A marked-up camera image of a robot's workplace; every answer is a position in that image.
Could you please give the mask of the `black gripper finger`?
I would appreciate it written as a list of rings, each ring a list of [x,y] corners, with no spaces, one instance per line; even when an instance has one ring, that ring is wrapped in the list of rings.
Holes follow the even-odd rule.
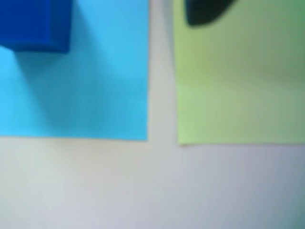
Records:
[[[219,19],[234,0],[186,0],[186,20],[190,26],[202,26]]]

